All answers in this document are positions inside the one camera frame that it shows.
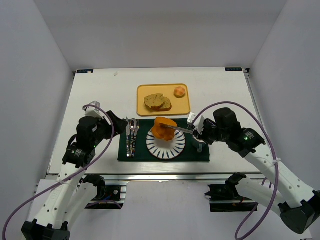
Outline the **metal kitchen tongs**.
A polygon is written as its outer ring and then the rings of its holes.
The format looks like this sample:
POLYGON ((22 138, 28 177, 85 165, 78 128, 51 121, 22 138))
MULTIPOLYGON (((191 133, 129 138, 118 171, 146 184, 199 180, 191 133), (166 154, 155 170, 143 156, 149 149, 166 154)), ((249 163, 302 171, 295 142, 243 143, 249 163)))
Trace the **metal kitchen tongs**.
POLYGON ((180 132, 183 132, 186 134, 191 134, 191 135, 193 135, 197 131, 196 129, 186 129, 186 128, 182 128, 182 127, 178 127, 178 126, 167 125, 164 123, 161 123, 160 126, 162 128, 174 129, 175 131, 180 131, 180 132))

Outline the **round orange bread loaf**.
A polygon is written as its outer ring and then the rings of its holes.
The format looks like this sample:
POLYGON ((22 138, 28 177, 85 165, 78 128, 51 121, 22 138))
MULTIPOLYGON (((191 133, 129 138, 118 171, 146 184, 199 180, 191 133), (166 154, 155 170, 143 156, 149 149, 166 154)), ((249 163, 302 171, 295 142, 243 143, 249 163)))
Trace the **round orange bread loaf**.
POLYGON ((175 137, 175 129, 164 127, 162 124, 177 127, 177 123, 169 118, 166 117, 156 117, 154 120, 154 126, 152 127, 151 131, 152 134, 160 140, 171 141, 175 137))

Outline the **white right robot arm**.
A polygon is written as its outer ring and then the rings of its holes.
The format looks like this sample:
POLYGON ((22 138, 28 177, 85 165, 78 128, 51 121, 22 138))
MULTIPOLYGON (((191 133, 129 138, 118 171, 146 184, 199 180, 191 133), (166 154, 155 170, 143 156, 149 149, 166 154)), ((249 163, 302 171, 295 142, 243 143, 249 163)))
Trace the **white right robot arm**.
POLYGON ((188 126, 200 142, 225 143, 230 150, 254 165, 269 182, 268 189, 236 172, 225 182, 225 193, 246 197, 276 213, 294 233, 303 234, 320 217, 320 193, 297 177, 281 159, 273 157, 271 145, 251 128, 241 127, 228 107, 213 113, 214 119, 190 114, 188 126))

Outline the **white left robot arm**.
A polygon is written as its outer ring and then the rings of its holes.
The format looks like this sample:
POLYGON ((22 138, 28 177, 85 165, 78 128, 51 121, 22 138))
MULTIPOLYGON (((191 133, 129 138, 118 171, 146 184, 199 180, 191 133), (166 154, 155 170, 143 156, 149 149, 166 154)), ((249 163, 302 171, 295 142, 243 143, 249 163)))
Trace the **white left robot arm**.
POLYGON ((27 240, 68 240, 71 228, 90 201, 103 199, 105 180, 97 174, 85 175, 98 159, 96 147, 125 132, 128 122, 96 103, 84 106, 76 134, 67 144, 56 186, 32 221, 25 221, 22 234, 27 240))

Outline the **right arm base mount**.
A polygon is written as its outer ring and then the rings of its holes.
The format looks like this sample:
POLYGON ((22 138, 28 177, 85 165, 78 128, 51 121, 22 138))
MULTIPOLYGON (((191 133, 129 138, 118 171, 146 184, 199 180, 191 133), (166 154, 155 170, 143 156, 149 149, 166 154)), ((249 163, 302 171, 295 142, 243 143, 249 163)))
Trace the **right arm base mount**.
POLYGON ((245 174, 236 172, 223 184, 208 185, 208 192, 204 196, 209 200, 210 211, 212 213, 256 212, 258 204, 239 195, 236 189, 240 180, 246 178, 245 174))

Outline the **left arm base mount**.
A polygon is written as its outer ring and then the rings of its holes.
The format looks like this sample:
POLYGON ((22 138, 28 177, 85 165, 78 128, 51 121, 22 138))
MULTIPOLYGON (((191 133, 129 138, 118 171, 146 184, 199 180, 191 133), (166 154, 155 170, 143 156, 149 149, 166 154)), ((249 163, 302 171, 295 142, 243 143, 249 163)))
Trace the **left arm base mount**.
POLYGON ((120 210, 125 202, 127 186, 122 183, 110 183, 100 175, 89 174, 82 177, 78 186, 91 184, 97 195, 86 205, 85 209, 120 210))

